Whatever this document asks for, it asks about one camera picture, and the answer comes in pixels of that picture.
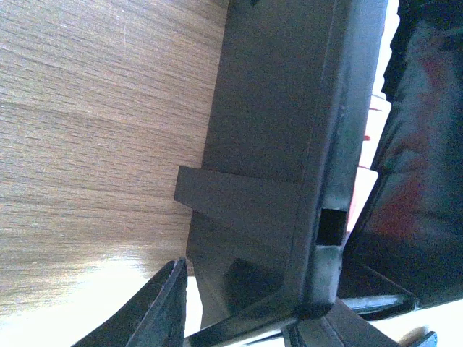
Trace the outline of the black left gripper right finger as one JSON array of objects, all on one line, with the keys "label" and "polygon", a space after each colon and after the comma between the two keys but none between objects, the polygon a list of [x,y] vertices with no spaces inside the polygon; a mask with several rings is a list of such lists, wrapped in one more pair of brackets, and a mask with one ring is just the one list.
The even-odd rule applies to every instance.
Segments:
[{"label": "black left gripper right finger", "polygon": [[386,304],[385,299],[338,299],[327,307],[304,310],[283,306],[292,323],[282,329],[285,346],[398,346],[399,343],[373,327],[368,320],[397,317],[413,312],[418,301],[405,299]]}]

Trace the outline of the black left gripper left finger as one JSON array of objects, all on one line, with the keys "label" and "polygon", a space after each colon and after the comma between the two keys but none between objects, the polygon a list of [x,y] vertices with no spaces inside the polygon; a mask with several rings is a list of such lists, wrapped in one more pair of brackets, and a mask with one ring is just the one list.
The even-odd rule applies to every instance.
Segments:
[{"label": "black left gripper left finger", "polygon": [[76,346],[182,346],[186,260],[166,263],[121,309]]}]

